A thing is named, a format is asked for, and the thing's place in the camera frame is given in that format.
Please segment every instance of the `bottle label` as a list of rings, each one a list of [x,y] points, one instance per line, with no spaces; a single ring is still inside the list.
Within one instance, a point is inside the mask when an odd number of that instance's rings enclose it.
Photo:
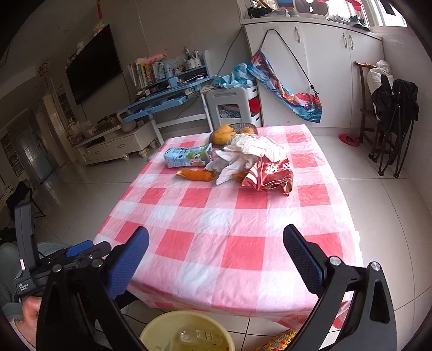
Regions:
[[[197,330],[197,338],[203,340],[213,341],[213,334],[209,332],[203,332],[202,330]]]

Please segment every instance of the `desk leg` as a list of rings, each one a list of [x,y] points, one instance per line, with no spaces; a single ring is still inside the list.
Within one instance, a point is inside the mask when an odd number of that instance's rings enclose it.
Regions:
[[[164,141],[162,139],[161,132],[159,131],[153,113],[149,114],[150,123],[152,124],[153,130],[155,131],[156,136],[158,137],[159,144],[162,146]]]
[[[201,95],[201,100],[203,101],[203,107],[204,107],[204,112],[205,112],[206,117],[207,117],[207,123],[209,124],[210,131],[213,131],[213,125],[212,125],[212,121],[210,119],[209,108],[207,107],[206,98],[204,97],[204,94],[202,92],[200,92],[200,95]]]

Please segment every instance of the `metal screw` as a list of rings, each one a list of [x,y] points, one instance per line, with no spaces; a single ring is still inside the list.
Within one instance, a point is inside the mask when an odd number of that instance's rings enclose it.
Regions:
[[[101,259],[101,258],[97,258],[96,260],[94,260],[94,261],[92,262],[92,266],[95,267],[95,268],[100,267],[100,266],[102,266],[103,264],[104,264],[104,260]]]
[[[337,256],[331,256],[331,257],[330,257],[330,263],[331,263],[333,266],[339,266],[341,262],[342,262],[342,261],[341,261],[340,258],[337,257]]]
[[[61,265],[54,265],[54,267],[53,267],[53,272],[54,273],[58,273],[58,272],[60,272],[61,271]]]
[[[374,269],[375,271],[379,271],[381,269],[381,266],[378,262],[372,262],[371,263],[371,267],[372,269]]]

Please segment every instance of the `gray pants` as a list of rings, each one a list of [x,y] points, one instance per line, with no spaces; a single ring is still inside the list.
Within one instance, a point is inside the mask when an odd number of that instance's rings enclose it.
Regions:
[[[39,252],[45,256],[66,247],[69,247],[69,245],[58,243],[38,244]],[[21,304],[12,302],[16,292],[14,280],[20,269],[18,247],[11,243],[0,246],[0,307],[9,320],[22,318]]]

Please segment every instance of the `yellow fruit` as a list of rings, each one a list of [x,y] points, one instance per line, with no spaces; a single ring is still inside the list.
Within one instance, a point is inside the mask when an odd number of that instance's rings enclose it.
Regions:
[[[238,131],[239,134],[255,134],[255,131],[251,127],[243,127]]]
[[[229,124],[223,124],[219,128],[216,129],[216,132],[231,132],[234,131],[234,128]]]
[[[217,145],[225,145],[235,135],[235,132],[220,132],[216,131],[213,134],[212,143]]]

